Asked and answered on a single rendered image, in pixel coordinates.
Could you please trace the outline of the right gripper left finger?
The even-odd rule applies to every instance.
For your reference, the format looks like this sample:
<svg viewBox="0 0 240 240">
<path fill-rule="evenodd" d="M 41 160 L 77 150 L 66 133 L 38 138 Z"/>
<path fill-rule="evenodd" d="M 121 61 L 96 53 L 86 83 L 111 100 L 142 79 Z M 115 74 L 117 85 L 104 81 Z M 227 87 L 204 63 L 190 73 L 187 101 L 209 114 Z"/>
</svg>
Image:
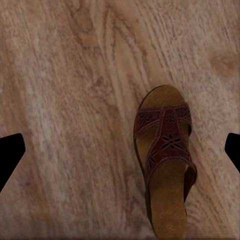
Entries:
<svg viewBox="0 0 240 240">
<path fill-rule="evenodd" d="M 21 133 L 0 139 L 0 192 L 26 151 Z"/>
</svg>

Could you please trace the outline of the sandal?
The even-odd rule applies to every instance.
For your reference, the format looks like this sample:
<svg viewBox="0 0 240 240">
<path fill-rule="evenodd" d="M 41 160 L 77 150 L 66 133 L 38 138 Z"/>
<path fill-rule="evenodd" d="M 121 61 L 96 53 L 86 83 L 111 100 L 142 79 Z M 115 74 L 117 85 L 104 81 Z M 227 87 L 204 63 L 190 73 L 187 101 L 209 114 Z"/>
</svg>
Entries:
<svg viewBox="0 0 240 240">
<path fill-rule="evenodd" d="M 133 142 L 146 212 L 158 240 L 181 240 L 185 234 L 185 201 L 199 178 L 189 151 L 192 131 L 189 106 L 174 86 L 154 88 L 137 110 Z"/>
</svg>

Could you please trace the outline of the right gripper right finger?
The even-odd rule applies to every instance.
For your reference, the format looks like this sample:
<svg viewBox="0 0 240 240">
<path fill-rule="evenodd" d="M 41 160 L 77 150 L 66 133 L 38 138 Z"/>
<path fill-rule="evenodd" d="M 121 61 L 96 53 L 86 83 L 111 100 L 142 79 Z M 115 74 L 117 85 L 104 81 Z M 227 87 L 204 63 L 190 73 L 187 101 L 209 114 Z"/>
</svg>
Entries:
<svg viewBox="0 0 240 240">
<path fill-rule="evenodd" d="M 229 133 L 224 150 L 240 172 L 240 135 Z"/>
</svg>

